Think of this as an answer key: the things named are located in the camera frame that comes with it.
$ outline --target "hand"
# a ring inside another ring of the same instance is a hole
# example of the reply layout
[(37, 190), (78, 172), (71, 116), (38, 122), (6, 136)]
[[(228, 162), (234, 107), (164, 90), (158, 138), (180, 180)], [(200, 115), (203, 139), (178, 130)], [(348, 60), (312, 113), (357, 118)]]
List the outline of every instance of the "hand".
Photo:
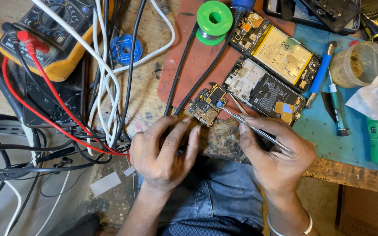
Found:
[(177, 123), (176, 127), (160, 145), (164, 131), (176, 124), (177, 115), (163, 116), (145, 132), (135, 134), (131, 143), (130, 159), (134, 168), (144, 177), (141, 189), (159, 196), (171, 194), (187, 176), (199, 151), (200, 126), (195, 126), (189, 135), (186, 151), (176, 155), (183, 135), (189, 129), (190, 118)]
[(266, 195), (292, 196), (298, 180), (316, 158), (314, 145), (280, 119), (241, 116), (246, 124), (275, 135), (292, 152), (288, 154), (275, 146), (270, 152), (263, 151), (255, 141), (254, 131), (240, 124), (240, 147), (252, 163), (255, 176)]

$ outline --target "green screwdriver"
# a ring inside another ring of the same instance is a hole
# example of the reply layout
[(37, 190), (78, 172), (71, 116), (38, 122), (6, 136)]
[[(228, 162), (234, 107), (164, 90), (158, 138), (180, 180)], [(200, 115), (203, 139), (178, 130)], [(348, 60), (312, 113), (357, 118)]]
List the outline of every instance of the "green screwdriver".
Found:
[(341, 110), (341, 105), (339, 104), (338, 90), (336, 89), (336, 84), (333, 83), (331, 71), (328, 69), (329, 78), (331, 79), (331, 84), (329, 88), (331, 90), (332, 106), (335, 110), (336, 124), (338, 126), (338, 136), (348, 136), (348, 128), (345, 127), (344, 115)]

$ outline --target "work mat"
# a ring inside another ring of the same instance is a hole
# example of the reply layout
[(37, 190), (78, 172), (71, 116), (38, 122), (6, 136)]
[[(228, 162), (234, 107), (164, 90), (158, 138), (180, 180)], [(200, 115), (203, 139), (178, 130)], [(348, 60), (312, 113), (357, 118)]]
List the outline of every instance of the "work mat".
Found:
[[(364, 40), (352, 36), (340, 36), (320, 29), (296, 24), (294, 38), (302, 43), (311, 52), (322, 56), (327, 51), (327, 43), (336, 41), (334, 53), (339, 53), (349, 48), (353, 40)], [(345, 103), (360, 89), (337, 87), (342, 109), (345, 114), (346, 126), (349, 136), (338, 137), (337, 127), (331, 116), (325, 109), (322, 93), (330, 93), (329, 78), (326, 74), (321, 92), (316, 96), (312, 109), (302, 111), (300, 119), (296, 121), (293, 129), (303, 138), (311, 141), (316, 146), (316, 153), (321, 158), (378, 170), (378, 165), (370, 162), (370, 137), (367, 131), (366, 117), (360, 112), (345, 106)]]
[[(228, 6), (231, 5), (230, 0), (223, 0), (221, 2), (225, 3)], [(176, 18), (176, 23), (174, 26), (174, 30), (176, 32), (176, 40), (167, 52), (163, 71), (161, 72), (160, 83), (157, 88), (157, 94), (159, 98), (165, 103), (167, 103), (171, 86), (176, 75), (176, 70), (180, 63), (183, 51), (186, 47), (186, 43), (195, 25), (198, 8), (202, 5), (202, 3), (204, 3), (204, 0), (181, 1), (179, 12)], [(255, 3), (255, 10), (260, 14), (263, 14), (262, 5), (263, 0), (258, 0)], [(272, 23), (277, 24), (280, 29), (285, 31), (288, 35), (292, 36), (294, 32), (294, 23), (270, 16), (266, 16), (266, 18), (268, 18)], [(183, 98), (188, 94), (193, 85), (195, 85), (202, 74), (217, 57), (223, 44), (224, 43), (222, 42), (216, 46), (208, 46), (201, 43), (197, 38), (193, 40), (192, 46), (190, 47), (187, 55), (186, 62), (184, 63), (178, 85), (176, 87), (172, 106), (178, 107), (180, 105)], [(218, 61), (217, 65), (211, 71), (209, 76), (203, 81), (197, 91), (192, 94), (191, 99), (194, 100), (202, 89), (211, 88), (211, 86), (208, 84), (209, 82), (215, 82), (219, 86), (221, 86), (224, 79), (227, 77), (231, 68), (233, 68), (234, 64), (240, 56), (242, 55), (238, 51), (228, 46), (223, 56)], [(226, 98), (230, 101), (226, 105), (226, 108), (236, 114), (240, 113), (240, 110), (235, 104), (234, 100), (228, 94), (226, 95)], [(187, 104), (184, 106), (184, 109), (189, 109)], [(246, 106), (244, 106), (244, 109), (249, 114), (257, 114)], [(221, 112), (220, 115), (218, 115), (218, 118), (228, 119), (230, 118), (230, 115), (227, 112)]]

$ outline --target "blue desoldering wick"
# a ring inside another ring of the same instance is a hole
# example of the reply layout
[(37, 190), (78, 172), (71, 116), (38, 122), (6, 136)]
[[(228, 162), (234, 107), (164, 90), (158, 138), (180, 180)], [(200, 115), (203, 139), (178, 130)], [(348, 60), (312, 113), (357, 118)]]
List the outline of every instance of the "blue desoldering wick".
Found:
[[(122, 36), (116, 36), (113, 38), (110, 42), (110, 47), (112, 48), (113, 59), (115, 62), (124, 66), (129, 65), (129, 60), (131, 59), (131, 44), (132, 35), (123, 34)], [(136, 39), (134, 62), (139, 61), (141, 57), (142, 44)]]

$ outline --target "blue tape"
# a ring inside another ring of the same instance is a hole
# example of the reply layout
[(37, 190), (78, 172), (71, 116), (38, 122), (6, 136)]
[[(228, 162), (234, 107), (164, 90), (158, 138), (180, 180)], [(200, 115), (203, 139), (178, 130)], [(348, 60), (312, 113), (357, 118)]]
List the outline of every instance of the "blue tape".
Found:
[(290, 109), (290, 105), (288, 104), (283, 104), (282, 105), (282, 111), (285, 113), (292, 113), (293, 111)]

